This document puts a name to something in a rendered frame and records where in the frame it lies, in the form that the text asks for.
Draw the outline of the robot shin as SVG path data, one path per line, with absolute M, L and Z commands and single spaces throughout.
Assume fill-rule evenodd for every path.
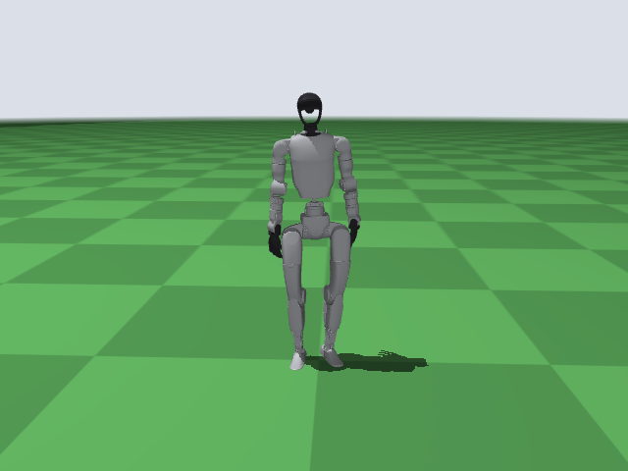
M 297 299 L 291 298 L 288 301 L 288 321 L 293 335 L 294 351 L 303 353 L 303 329 L 305 323 L 304 305 L 298 305 Z
M 340 327 L 342 309 L 343 309 L 343 295 L 338 295 L 335 298 L 334 303 L 327 303 L 324 301 L 323 315 L 325 325 L 325 350 L 334 349 L 337 330 Z

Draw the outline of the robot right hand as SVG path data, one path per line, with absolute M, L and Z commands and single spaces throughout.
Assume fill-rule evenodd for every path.
M 268 231 L 269 234 L 269 250 L 270 252 L 273 253 L 273 255 L 276 255 L 279 258 L 283 258 L 283 255 L 281 253 L 282 250 L 282 246 L 281 246 L 281 240 L 279 238 L 279 235 L 281 234 L 281 225 L 277 224 L 275 226 L 275 232 L 272 233 L 270 231 Z

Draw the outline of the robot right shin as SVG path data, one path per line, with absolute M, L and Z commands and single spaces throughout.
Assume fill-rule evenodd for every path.
M 297 299 L 291 298 L 288 301 L 288 321 L 293 335 L 294 351 L 303 353 L 303 329 L 305 323 L 304 305 L 298 305 Z

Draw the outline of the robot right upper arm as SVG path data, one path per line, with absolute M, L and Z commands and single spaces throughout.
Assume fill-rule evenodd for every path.
M 286 163 L 284 156 L 289 153 L 290 138 L 277 141 L 272 153 L 273 195 L 286 195 L 287 183 L 284 182 Z

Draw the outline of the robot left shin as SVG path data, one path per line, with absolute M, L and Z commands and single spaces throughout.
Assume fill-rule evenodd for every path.
M 340 327 L 342 309 L 343 309 L 343 295 L 338 295 L 335 298 L 334 303 L 327 303 L 324 301 L 323 315 L 325 325 L 325 350 L 334 349 L 337 330 Z

